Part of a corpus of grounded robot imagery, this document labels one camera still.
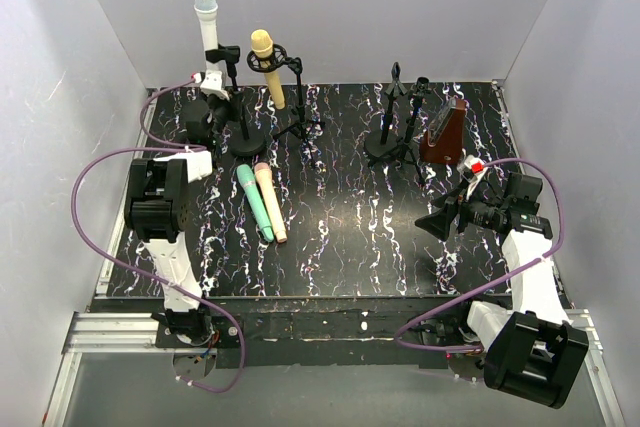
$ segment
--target green microphone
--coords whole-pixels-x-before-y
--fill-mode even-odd
[[[251,167],[248,165],[242,164],[236,169],[236,174],[238,175],[238,182],[240,182],[240,185],[244,189],[244,193],[247,194],[247,199],[249,199],[249,204],[251,205],[251,210],[253,210],[253,216],[256,218],[260,232],[262,232],[267,242],[273,242],[274,237],[271,221],[269,220],[267,210],[264,208],[260,192],[258,192],[253,170],[251,170]]]

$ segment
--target microphone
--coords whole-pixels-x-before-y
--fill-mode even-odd
[[[216,19],[218,17],[218,3],[216,0],[195,0],[193,8],[200,19],[200,33],[204,51],[218,48],[218,29]],[[220,70],[211,62],[207,62],[207,70]]]
[[[259,59],[267,59],[273,53],[273,40],[266,30],[256,30],[251,34],[251,50]],[[260,62],[262,67],[268,67],[270,62]],[[284,93],[282,92],[282,84],[278,72],[268,72],[264,74],[267,81],[267,87],[271,93],[271,98],[276,104],[276,109],[284,109]]]
[[[271,167],[265,162],[260,162],[256,164],[253,170],[256,173],[256,179],[258,179],[258,185],[260,186],[264,203],[267,206],[267,213],[269,214],[276,240],[279,244],[286,242],[287,231],[282,220],[282,212],[280,212],[276,191],[273,189]]]
[[[256,178],[253,175],[251,167],[246,164],[238,166],[236,175],[238,176],[240,185],[244,189],[244,193],[247,194],[247,199],[249,199],[249,204],[251,205],[251,210],[253,211],[253,216],[256,218],[260,232],[262,232],[267,242],[273,242],[271,222],[269,221],[267,211],[264,209],[260,192],[258,192],[258,187],[256,187]]]

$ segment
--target black stand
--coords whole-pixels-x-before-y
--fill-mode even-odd
[[[224,60],[227,67],[227,75],[231,79],[232,90],[230,93],[233,110],[240,113],[238,122],[240,132],[237,129],[231,131],[231,137],[227,141],[229,151],[236,157],[253,157],[267,147],[264,135],[258,129],[247,125],[247,112],[243,102],[243,92],[238,88],[236,77],[238,71],[236,64],[240,61],[240,47],[218,46],[216,50],[205,52],[208,62],[217,63]]]
[[[380,161],[389,160],[396,160],[402,164],[411,164],[416,168],[420,185],[425,184],[424,177],[422,176],[422,172],[420,171],[420,166],[418,165],[418,159],[416,158],[416,154],[411,148],[411,141],[413,140],[413,133],[416,128],[416,119],[418,118],[418,113],[420,112],[420,108],[422,107],[424,97],[428,93],[429,79],[427,79],[426,77],[419,77],[416,83],[411,87],[410,101],[413,105],[413,112],[411,114],[411,118],[407,120],[407,130],[404,133],[404,138],[397,139],[397,144],[395,147],[392,147],[386,152],[383,152],[377,158],[372,158],[369,161],[369,167],[373,167]]]
[[[313,150],[309,139],[309,133],[312,128],[319,126],[324,129],[325,122],[321,120],[307,119],[305,114],[305,102],[302,98],[302,60],[300,57],[287,57],[287,52],[278,44],[273,44],[273,53],[266,59],[259,59],[254,52],[251,52],[247,56],[247,63],[249,68],[254,72],[268,73],[273,72],[279,67],[286,65],[291,71],[296,74],[296,97],[297,104],[295,107],[295,114],[298,116],[298,120],[289,125],[284,130],[277,132],[273,135],[273,140],[276,142],[284,134],[292,134],[302,142],[302,145],[309,151],[309,159],[313,166],[316,166],[315,159],[313,157]]]
[[[406,95],[407,89],[400,82],[400,65],[396,62],[391,68],[391,83],[385,91],[389,104],[382,119],[382,129],[372,129],[371,133],[364,139],[364,152],[371,160],[381,159],[388,151],[389,147],[396,144],[398,136],[389,132],[393,122],[393,103],[398,97]]]

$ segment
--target round black base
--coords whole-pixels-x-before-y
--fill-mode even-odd
[[[249,128],[249,138],[242,137],[240,129],[234,129],[227,141],[229,151],[236,157],[253,157],[267,148],[264,134],[258,129]]]
[[[374,130],[367,138],[364,139],[364,152],[369,159],[380,159],[385,156],[391,149],[398,145],[398,136],[393,132],[389,132],[387,136],[387,142],[385,144],[380,143],[382,137],[381,130]]]

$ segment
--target black table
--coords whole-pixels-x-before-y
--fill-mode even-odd
[[[209,296],[423,296],[466,292],[505,272],[492,232],[469,227],[439,242],[414,226],[429,212],[429,202],[459,182],[455,169],[423,165],[426,187],[412,166],[367,167],[362,142],[378,126],[386,107],[382,84],[305,86],[307,112],[327,122],[313,135],[320,168],[305,166],[300,141],[293,136],[270,142],[257,161],[269,162],[288,229],[286,244],[266,244],[258,235],[244,192],[236,182],[241,163],[230,153],[209,178],[190,185],[191,219],[187,245],[196,276]],[[288,106],[295,91],[285,86]],[[151,130],[175,139],[182,130],[181,106],[195,89],[158,100]],[[425,103],[416,133],[422,135],[448,95],[469,102],[465,149],[484,160],[514,156],[506,120],[489,83],[439,83]],[[293,111],[276,111],[264,87],[247,87],[252,122],[269,136],[293,120]],[[404,131],[407,98],[395,110],[393,130]],[[504,178],[508,169],[496,170]],[[125,229],[117,256],[150,270],[150,256]],[[496,292],[504,292],[502,286]],[[146,278],[113,269],[107,292],[113,298],[161,297]]]

